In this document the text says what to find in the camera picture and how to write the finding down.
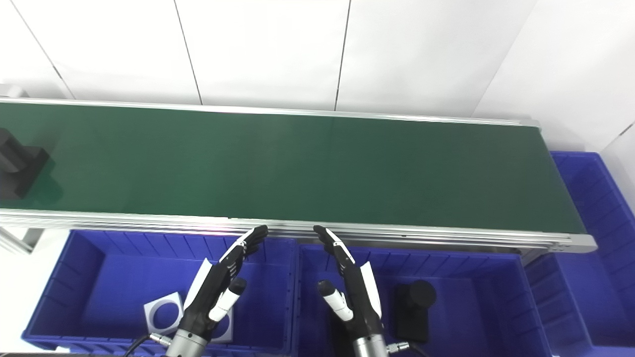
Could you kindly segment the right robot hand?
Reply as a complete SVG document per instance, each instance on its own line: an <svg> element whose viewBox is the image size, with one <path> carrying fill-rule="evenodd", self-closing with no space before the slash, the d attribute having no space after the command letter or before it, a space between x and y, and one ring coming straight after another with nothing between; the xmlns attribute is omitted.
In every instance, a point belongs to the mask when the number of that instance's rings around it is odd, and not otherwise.
<svg viewBox="0 0 635 357"><path fill-rule="evenodd" d="M382 335L381 301L370 263L358 266L344 242L328 228L315 225L313 230L324 250L335 258L345 286L343 293L331 281L320 280L320 296L342 321L351 341Z"/></svg>

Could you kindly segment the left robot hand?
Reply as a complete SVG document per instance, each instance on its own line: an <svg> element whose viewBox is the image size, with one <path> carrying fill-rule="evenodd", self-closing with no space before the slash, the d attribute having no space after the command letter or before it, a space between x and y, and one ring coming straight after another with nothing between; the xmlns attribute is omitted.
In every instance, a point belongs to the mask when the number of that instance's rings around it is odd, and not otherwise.
<svg viewBox="0 0 635 357"><path fill-rule="evenodd" d="M250 229L210 268L179 323L186 337L211 341L217 325L247 289L247 281L238 276L245 258L256 253L267 235L266 225Z"/></svg>

